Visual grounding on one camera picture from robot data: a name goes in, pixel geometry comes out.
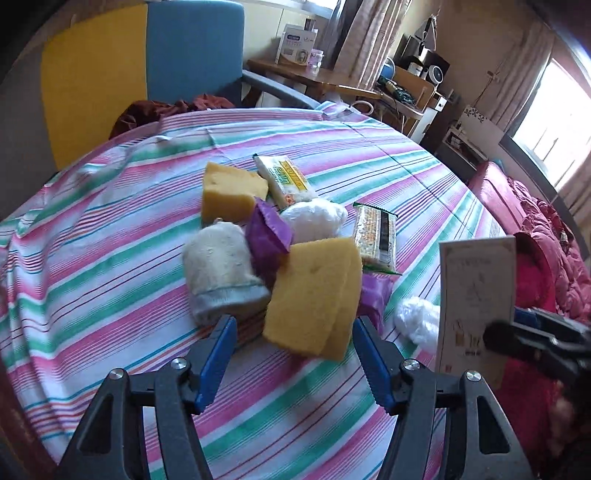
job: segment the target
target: screw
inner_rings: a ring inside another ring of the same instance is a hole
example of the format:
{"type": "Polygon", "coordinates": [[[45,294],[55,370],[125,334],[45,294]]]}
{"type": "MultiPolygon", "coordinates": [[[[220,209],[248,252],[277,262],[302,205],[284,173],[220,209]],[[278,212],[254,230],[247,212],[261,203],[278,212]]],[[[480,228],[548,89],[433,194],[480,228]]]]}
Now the screw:
{"type": "Polygon", "coordinates": [[[421,368],[421,364],[417,362],[414,358],[407,358],[404,362],[402,362],[402,366],[406,370],[418,370],[421,368]]]}
{"type": "Polygon", "coordinates": [[[466,378],[471,382],[479,382],[482,378],[482,375],[478,373],[476,370],[468,370],[466,372],[466,378]]]}
{"type": "Polygon", "coordinates": [[[109,372],[109,378],[111,380],[118,380],[123,377],[124,373],[125,370],[123,370],[122,368],[114,368],[109,372]]]}
{"type": "Polygon", "coordinates": [[[175,358],[172,362],[170,362],[170,366],[175,370],[182,370],[187,366],[187,361],[184,358],[175,358]]]}

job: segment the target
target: cardboard box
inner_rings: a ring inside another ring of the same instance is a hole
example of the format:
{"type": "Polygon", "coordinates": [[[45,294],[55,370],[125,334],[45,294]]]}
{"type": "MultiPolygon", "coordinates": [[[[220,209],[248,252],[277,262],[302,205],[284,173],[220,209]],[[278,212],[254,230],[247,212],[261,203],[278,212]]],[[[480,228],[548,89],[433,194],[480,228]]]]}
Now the cardboard box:
{"type": "Polygon", "coordinates": [[[298,25],[285,25],[275,63],[287,65],[308,65],[310,52],[314,48],[318,30],[306,31],[298,25]]]}

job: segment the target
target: yellow sponge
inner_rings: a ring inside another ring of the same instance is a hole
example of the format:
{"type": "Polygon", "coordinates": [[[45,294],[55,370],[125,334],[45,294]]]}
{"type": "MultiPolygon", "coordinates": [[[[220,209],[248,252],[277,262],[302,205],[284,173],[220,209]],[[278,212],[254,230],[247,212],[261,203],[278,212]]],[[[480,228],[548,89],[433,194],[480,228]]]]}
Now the yellow sponge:
{"type": "Polygon", "coordinates": [[[361,274],[352,238],[292,245],[277,271],[263,336],[296,353],[342,360],[361,294],[361,274]]]}
{"type": "Polygon", "coordinates": [[[216,218],[226,222],[248,220],[255,197],[267,197],[269,184],[254,172],[209,162],[203,176],[201,220],[212,223],[216,218]]]}

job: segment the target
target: blue gripper pad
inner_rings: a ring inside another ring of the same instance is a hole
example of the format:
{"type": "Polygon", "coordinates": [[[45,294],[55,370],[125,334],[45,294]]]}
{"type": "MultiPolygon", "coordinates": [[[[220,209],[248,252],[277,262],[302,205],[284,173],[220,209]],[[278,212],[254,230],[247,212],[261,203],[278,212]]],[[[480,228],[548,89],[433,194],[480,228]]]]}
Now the blue gripper pad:
{"type": "Polygon", "coordinates": [[[217,342],[199,374],[199,393],[195,399],[195,408],[199,413],[203,413],[205,408],[213,402],[217,389],[222,383],[223,375],[238,339],[236,319],[230,318],[221,331],[216,328],[209,339],[215,339],[216,335],[217,342]]]}
{"type": "Polygon", "coordinates": [[[374,394],[375,402],[390,413],[396,402],[392,395],[392,384],[388,368],[361,318],[355,319],[353,323],[353,345],[368,379],[371,392],[374,394]]]}
{"type": "Polygon", "coordinates": [[[513,317],[513,321],[531,328],[541,328],[538,316],[533,310],[530,309],[521,309],[519,307],[515,307],[515,316],[513,317]]]}

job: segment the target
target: white fluffy object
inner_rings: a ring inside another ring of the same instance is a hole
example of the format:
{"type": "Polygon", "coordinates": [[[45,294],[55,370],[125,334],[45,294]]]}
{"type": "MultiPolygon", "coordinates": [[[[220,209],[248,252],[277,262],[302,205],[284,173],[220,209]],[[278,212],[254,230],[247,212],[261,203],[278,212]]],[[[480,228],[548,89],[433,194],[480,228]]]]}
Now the white fluffy object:
{"type": "Polygon", "coordinates": [[[438,305],[430,301],[411,297],[401,300],[396,305],[394,325],[404,336],[426,352],[437,353],[437,339],[439,337],[438,305]]]}
{"type": "Polygon", "coordinates": [[[252,269],[242,229],[218,222],[194,234],[183,247],[191,313],[198,325],[222,314],[244,318],[260,312],[270,293],[252,269]]]}
{"type": "Polygon", "coordinates": [[[347,215],[345,207],[321,198],[298,202],[280,214],[294,232],[294,244],[338,236],[347,215]]]}

